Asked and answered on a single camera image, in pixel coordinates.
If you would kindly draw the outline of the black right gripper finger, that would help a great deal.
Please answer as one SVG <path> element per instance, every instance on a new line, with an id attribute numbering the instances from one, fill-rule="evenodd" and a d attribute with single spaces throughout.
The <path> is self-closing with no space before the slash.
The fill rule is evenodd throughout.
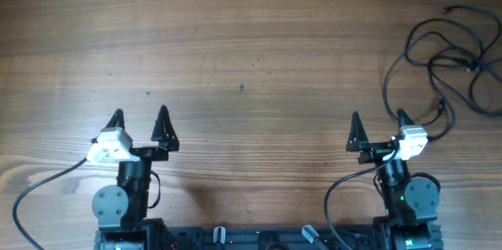
<path id="1" fill-rule="evenodd" d="M 396 111 L 398 117 L 398 127 L 404 127 L 409 125 L 415 125 L 414 121 L 409 117 L 409 115 L 404 111 L 403 108 L 399 108 Z"/>
<path id="2" fill-rule="evenodd" d="M 357 111 L 351 116 L 351 130 L 347 139 L 346 151 L 358 152 L 369 149 L 369 140 Z"/>

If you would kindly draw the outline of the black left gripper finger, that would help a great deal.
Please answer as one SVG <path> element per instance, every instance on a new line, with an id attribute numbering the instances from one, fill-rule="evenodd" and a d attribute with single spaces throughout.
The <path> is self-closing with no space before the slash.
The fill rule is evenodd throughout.
<path id="1" fill-rule="evenodd" d="M 160 147 L 167 151 L 178 151 L 180 142 L 174 131 L 172 122 L 169 117 L 169 111 L 165 105 L 161 105 L 158 117 L 155 120 L 155 125 L 151 134 L 151 141 L 157 142 Z"/>
<path id="2" fill-rule="evenodd" d="M 124 119 L 124 113 L 123 110 L 118 108 L 114 114 L 112 115 L 111 119 L 109 122 L 105 125 L 106 129 L 114 129 L 114 128 L 125 128 L 125 119 Z"/>

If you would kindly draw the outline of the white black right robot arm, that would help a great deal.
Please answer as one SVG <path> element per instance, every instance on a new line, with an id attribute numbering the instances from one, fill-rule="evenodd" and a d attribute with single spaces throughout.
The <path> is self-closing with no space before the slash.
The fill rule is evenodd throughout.
<path id="1" fill-rule="evenodd" d="M 399 130 L 387 142 L 371 143 L 358 112 L 351 117 L 346 150 L 359 152 L 360 164 L 374 164 L 386 215 L 373 219 L 375 249 L 443 249 L 437 219 L 441 186 L 424 172 L 412 174 L 407 161 L 421 154 L 427 132 L 398 110 Z"/>

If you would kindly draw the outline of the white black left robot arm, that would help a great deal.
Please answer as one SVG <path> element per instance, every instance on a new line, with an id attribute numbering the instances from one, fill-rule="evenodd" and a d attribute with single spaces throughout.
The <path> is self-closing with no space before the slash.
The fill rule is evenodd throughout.
<path id="1" fill-rule="evenodd" d="M 177 239 L 162 219 L 147 218 L 147 211 L 160 202 L 148 203 L 154 161 L 168 161 L 180 142 L 162 105 L 151 134 L 155 146 L 134 147 L 126 132 L 123 110 L 118 108 L 110 121 L 92 139 L 86 159 L 94 165 L 118 164 L 115 185 L 100 188 L 93 197 L 92 210 L 98 220 L 94 250 L 178 249 Z"/>

